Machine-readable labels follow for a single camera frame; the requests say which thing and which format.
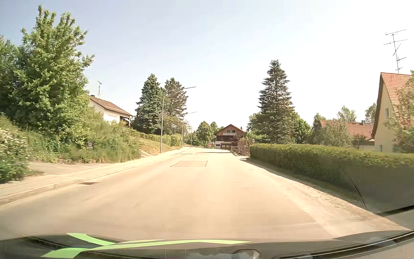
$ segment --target storm drain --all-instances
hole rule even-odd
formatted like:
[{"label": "storm drain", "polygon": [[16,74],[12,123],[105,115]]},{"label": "storm drain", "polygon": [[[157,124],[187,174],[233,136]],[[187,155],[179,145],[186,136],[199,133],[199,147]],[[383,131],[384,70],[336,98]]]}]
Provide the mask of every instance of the storm drain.
[{"label": "storm drain", "polygon": [[80,183],[78,183],[78,184],[83,184],[83,185],[93,185],[93,184],[96,184],[96,183],[100,183],[100,182],[80,182]]},{"label": "storm drain", "polygon": [[205,167],[207,165],[207,161],[188,161],[188,160],[183,160],[180,161],[174,165],[172,165],[171,167]]}]

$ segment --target tv antenna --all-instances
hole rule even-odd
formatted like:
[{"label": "tv antenna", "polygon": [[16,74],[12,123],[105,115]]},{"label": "tv antenna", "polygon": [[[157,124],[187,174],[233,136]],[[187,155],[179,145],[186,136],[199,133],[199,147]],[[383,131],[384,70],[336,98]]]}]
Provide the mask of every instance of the tv antenna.
[{"label": "tv antenna", "polygon": [[100,99],[100,86],[102,85],[102,83],[100,83],[99,80],[97,80],[98,82],[98,98]]},{"label": "tv antenna", "polygon": [[399,58],[398,56],[397,56],[397,50],[399,49],[399,47],[400,47],[400,45],[401,45],[401,43],[399,44],[399,46],[398,47],[396,47],[396,42],[399,42],[399,41],[396,41],[396,39],[395,39],[395,37],[394,37],[394,35],[397,35],[397,34],[399,34],[399,32],[401,32],[401,31],[404,31],[404,30],[406,30],[406,29],[403,29],[403,30],[400,30],[400,31],[395,31],[395,32],[391,32],[391,33],[386,33],[386,36],[388,36],[388,35],[391,35],[392,36],[392,42],[389,42],[389,43],[386,43],[386,44],[383,44],[383,45],[387,45],[387,44],[391,44],[391,43],[394,43],[394,54],[393,54],[393,56],[395,55],[396,56],[396,64],[397,64],[397,74],[400,74],[400,69],[402,68],[399,68],[399,61],[400,60],[402,60],[402,59],[406,59],[407,57],[405,57],[405,58]]}]

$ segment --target grassy slope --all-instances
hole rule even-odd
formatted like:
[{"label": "grassy slope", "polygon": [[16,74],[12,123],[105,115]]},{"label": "grassy slope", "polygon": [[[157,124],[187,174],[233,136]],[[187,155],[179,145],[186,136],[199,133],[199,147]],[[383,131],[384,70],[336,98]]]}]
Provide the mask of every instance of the grassy slope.
[{"label": "grassy slope", "polygon": [[[135,138],[135,140],[138,141],[138,148],[140,150],[143,150],[152,155],[157,155],[160,153],[161,144],[159,142],[148,140],[148,139],[142,139],[142,138]],[[163,152],[175,150],[175,149],[180,149],[180,147],[171,147],[166,144],[162,144]]]}]

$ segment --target wooden fence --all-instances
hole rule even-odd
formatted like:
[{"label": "wooden fence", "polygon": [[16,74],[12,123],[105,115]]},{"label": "wooden fence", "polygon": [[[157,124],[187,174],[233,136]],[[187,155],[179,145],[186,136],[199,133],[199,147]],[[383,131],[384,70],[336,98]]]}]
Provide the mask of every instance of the wooden fence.
[{"label": "wooden fence", "polygon": [[237,154],[241,154],[243,156],[249,156],[250,155],[250,148],[249,147],[231,147],[231,150],[233,152],[236,152]]}]

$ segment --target house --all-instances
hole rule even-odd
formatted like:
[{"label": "house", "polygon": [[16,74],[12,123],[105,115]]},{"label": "house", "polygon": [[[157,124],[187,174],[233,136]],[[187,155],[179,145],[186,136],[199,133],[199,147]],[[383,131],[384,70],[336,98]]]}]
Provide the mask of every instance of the house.
[{"label": "house", "polygon": [[95,97],[94,95],[90,95],[89,106],[93,107],[96,112],[103,114],[103,119],[106,121],[125,121],[130,126],[130,118],[133,117],[133,115],[119,108],[110,101],[105,101]]},{"label": "house", "polygon": [[242,127],[236,127],[229,124],[225,128],[219,130],[217,133],[217,141],[215,142],[215,148],[218,149],[230,149],[233,140],[245,136],[245,132]]},{"label": "house", "polygon": [[[329,120],[320,120],[319,127],[325,127]],[[348,129],[348,133],[351,137],[364,136],[365,140],[353,140],[353,148],[364,150],[375,150],[375,141],[372,139],[373,123],[349,121],[345,122]]]},{"label": "house", "polygon": [[393,105],[399,103],[399,89],[407,84],[410,77],[411,75],[393,73],[381,73],[379,76],[378,100],[372,132],[376,151],[392,152],[395,134],[385,126],[385,122],[388,118],[394,117]]}]

